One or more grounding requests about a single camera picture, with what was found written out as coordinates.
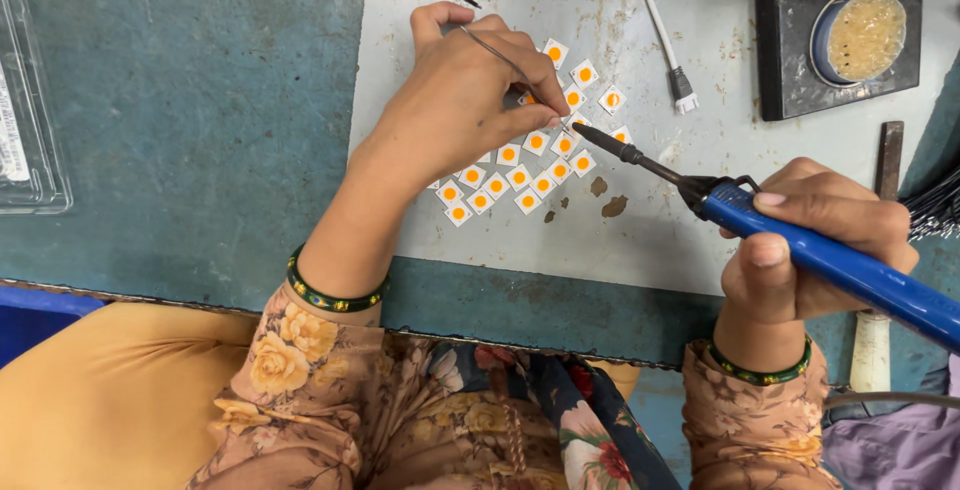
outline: barcode label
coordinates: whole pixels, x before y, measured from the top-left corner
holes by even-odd
[[[3,171],[0,171],[0,177],[16,181],[30,180],[27,157],[23,153],[17,117],[14,116],[14,107],[10,103],[7,77],[3,75],[2,66],[0,66],[0,159],[3,160]]]

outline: blue workbench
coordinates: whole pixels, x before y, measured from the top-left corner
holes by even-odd
[[[0,219],[0,277],[259,311],[344,171],[362,2],[30,0],[76,204]],[[908,186],[957,121],[951,75]],[[918,277],[958,289],[957,242],[918,247]],[[720,304],[412,259],[393,270],[392,328],[673,365]],[[845,382],[854,316],[809,327]],[[892,345],[898,388],[942,356],[898,326]]]

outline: floral sleeve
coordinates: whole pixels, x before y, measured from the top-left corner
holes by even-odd
[[[820,419],[828,391],[820,349],[813,346],[803,375],[766,387],[708,367],[706,350],[706,341],[693,342],[683,361],[690,488],[841,490],[820,461]]]
[[[277,290],[243,369],[214,400],[221,445],[187,489],[352,488],[361,392],[382,342],[382,328],[331,323]]]

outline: white cable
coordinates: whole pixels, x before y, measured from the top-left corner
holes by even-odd
[[[654,0],[646,0],[647,7],[650,8],[650,17],[654,20],[656,33],[659,34],[660,43],[663,44],[663,51],[666,53],[666,60],[670,64],[670,90],[673,93],[674,106],[680,115],[685,115],[700,106],[697,102],[697,95],[693,93],[693,87],[690,86],[690,80],[684,75],[684,69],[677,64],[677,57],[673,54],[673,46],[670,45],[670,36],[666,34],[664,21],[660,18],[657,11],[657,3]]]
[[[655,3],[654,0],[647,0],[647,7],[650,8],[650,16],[654,19],[656,33],[659,34],[660,42],[663,44],[663,50],[666,51],[666,59],[670,62],[670,69],[676,70],[679,66],[677,64],[677,57],[673,54],[673,48],[670,46],[670,36],[666,34],[664,21],[661,20],[660,13],[657,11],[657,3]]]

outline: hand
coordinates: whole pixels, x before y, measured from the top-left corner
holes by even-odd
[[[354,159],[357,154],[404,158],[403,183],[419,192],[510,139],[556,127],[561,116],[570,114],[550,57],[537,53],[530,36],[510,31],[502,19],[490,15],[466,27],[519,66],[547,103],[504,109],[504,94],[522,77],[462,30],[441,35],[441,26],[473,18],[473,10],[452,3],[414,10],[413,73],[387,103]]]
[[[819,163],[797,158],[760,185],[753,198],[761,213],[860,250],[909,274],[920,259],[907,244],[910,214]],[[726,238],[734,236],[724,229]],[[864,309],[863,302],[790,262],[786,239],[757,233],[740,243],[726,264],[721,285],[726,306],[760,324],[780,324],[832,312]]]

